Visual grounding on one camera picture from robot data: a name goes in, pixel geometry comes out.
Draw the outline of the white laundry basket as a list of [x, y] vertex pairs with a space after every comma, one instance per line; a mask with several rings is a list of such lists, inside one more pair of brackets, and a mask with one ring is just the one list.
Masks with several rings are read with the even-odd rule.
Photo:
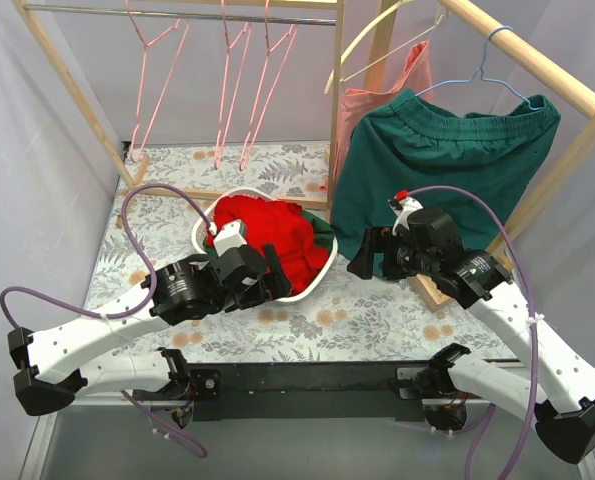
[[[202, 190], [202, 189], [186, 189], [185, 192], [193, 199], [193, 200], [208, 200], [210, 204], [207, 208], [204, 209], [204, 213], [207, 217], [212, 219], [214, 217], [214, 210], [219, 200], [226, 197], [233, 197], [236, 195], [243, 195], [253, 198], [263, 198], [265, 201], [286, 201], [292, 202], [301, 205], [305, 209], [308, 210], [323, 210], [326, 206], [326, 200], [323, 198], [310, 198], [310, 197], [291, 197], [291, 196], [273, 196], [266, 194], [265, 192], [254, 188], [254, 187], [235, 187], [230, 190], [226, 191], [217, 191], [217, 190]], [[207, 230], [202, 219], [199, 219], [195, 222], [192, 227], [191, 231], [191, 242], [194, 249], [198, 253], [205, 254], [204, 251], [204, 241], [207, 238]], [[278, 299], [279, 303], [295, 303], [301, 300], [304, 300], [308, 297], [315, 288], [321, 283], [324, 279], [328, 271], [330, 270], [336, 255], [338, 253], [338, 241], [336, 238], [333, 238], [333, 243], [330, 249], [330, 253], [328, 255], [327, 261], [324, 264], [323, 268], [317, 274], [317, 276], [313, 279], [313, 281], [305, 288], [300, 294], [294, 295], [291, 297], [284, 297]]]

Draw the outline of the red t shirt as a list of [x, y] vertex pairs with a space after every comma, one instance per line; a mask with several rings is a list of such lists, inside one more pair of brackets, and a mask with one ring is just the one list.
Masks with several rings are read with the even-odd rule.
[[311, 285], [332, 251], [332, 227], [293, 202], [244, 195], [219, 200], [214, 209], [216, 225], [235, 220], [247, 227], [246, 241], [257, 251], [267, 244], [274, 246], [293, 296]]

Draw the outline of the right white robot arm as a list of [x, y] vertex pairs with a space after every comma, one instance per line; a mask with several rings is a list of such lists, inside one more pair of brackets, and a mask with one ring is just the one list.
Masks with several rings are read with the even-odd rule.
[[542, 443], [577, 464], [595, 448], [595, 368], [544, 320], [505, 269], [483, 250], [463, 246], [452, 218], [439, 208], [398, 208], [391, 227], [368, 227], [347, 269], [368, 280], [374, 257], [382, 276], [427, 274], [445, 295], [492, 330], [536, 380], [523, 378], [452, 343], [433, 355], [414, 386], [441, 397], [463, 391], [522, 418], [532, 413]]

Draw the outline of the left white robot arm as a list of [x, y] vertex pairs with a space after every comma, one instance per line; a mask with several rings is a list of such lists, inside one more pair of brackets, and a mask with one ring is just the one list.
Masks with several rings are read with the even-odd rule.
[[48, 330], [16, 328], [8, 335], [17, 368], [15, 396], [30, 416], [57, 412], [78, 397], [141, 390], [170, 400], [195, 387], [180, 351], [114, 356], [112, 350], [184, 321], [283, 299], [292, 286], [272, 245], [243, 245], [211, 258], [193, 254], [149, 275], [95, 311]]

